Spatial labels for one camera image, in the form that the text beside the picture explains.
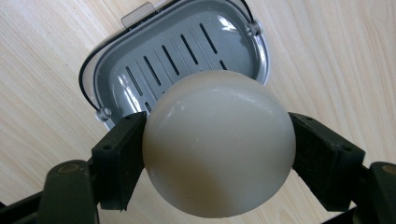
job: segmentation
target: drainage slot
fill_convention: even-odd
[[[225,66],[223,60],[220,60],[220,65],[223,68],[223,70],[227,70],[227,67]]]
[[[145,106],[148,109],[148,112],[151,113],[151,106],[149,106],[149,103],[145,102]]]
[[[209,34],[207,33],[205,27],[203,24],[199,23],[199,26],[201,27],[202,32],[204,32],[204,35],[206,37],[207,42],[209,42],[210,47],[213,49],[213,52],[215,52],[215,54],[218,53],[218,51],[216,50],[215,45],[213,44],[212,40],[210,39]]]
[[[129,69],[128,66],[126,66],[125,68],[126,68],[126,71],[128,72],[129,77],[131,78],[132,82],[134,83],[134,86],[136,87],[137,91],[139,92],[139,95],[143,96],[143,92],[140,89],[139,85],[137,84],[136,79],[134,79],[134,75],[132,74],[131,69]]]
[[[174,68],[176,74],[180,75],[180,73],[178,72],[178,70],[176,68],[174,61],[171,58],[171,55],[169,54],[168,50],[166,49],[166,47],[164,45],[163,45],[163,52],[166,54],[166,57],[168,58],[169,62],[172,64],[172,67]]]
[[[195,58],[195,55],[194,55],[194,53],[192,52],[189,43],[187,43],[187,40],[186,40],[186,38],[184,37],[184,35],[181,35],[180,37],[181,37],[181,39],[183,40],[183,43],[184,43],[184,45],[186,46],[187,50],[189,51],[189,53],[190,53],[192,59],[194,60],[195,64],[198,64],[198,61],[197,61],[197,59]]]
[[[143,58],[145,59],[145,62],[146,62],[146,64],[148,65],[149,71],[151,72],[151,74],[152,74],[152,76],[154,77],[155,81],[157,82],[157,84],[158,84],[159,86],[161,86],[161,82],[160,82],[160,80],[158,79],[157,74],[155,73],[154,69],[152,68],[151,63],[149,62],[148,57],[144,56]]]

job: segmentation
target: light wooden table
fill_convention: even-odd
[[[145,0],[0,1],[0,201],[42,190],[54,165],[87,160],[105,135],[78,87],[89,52]],[[396,162],[396,2],[248,0],[272,57],[268,89],[366,150]],[[319,223],[327,213],[294,172],[268,203],[202,219],[166,203],[144,172],[127,212],[102,223]]]

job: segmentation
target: sphere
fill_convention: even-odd
[[[230,71],[176,83],[151,111],[143,137],[155,189],[198,217],[232,217],[266,202],[294,156],[286,110],[263,85]]]

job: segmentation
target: wood grain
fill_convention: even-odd
[[[105,135],[78,87],[89,52],[145,1],[0,1],[0,201],[42,189],[47,171],[87,160]],[[366,150],[396,162],[396,2],[248,0],[272,57],[268,89]],[[294,173],[239,217],[204,219],[165,202],[142,174],[127,212],[102,223],[319,223],[326,212]]]

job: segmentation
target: black mechanical arm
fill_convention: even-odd
[[[126,210],[144,169],[146,113],[120,121],[92,149],[88,161],[52,168],[43,191],[9,206],[0,223],[99,223],[96,205]],[[293,169],[327,211],[344,212],[325,223],[396,223],[396,165],[362,165],[364,151],[320,122],[290,113],[296,134]],[[350,203],[357,206],[349,210]]]

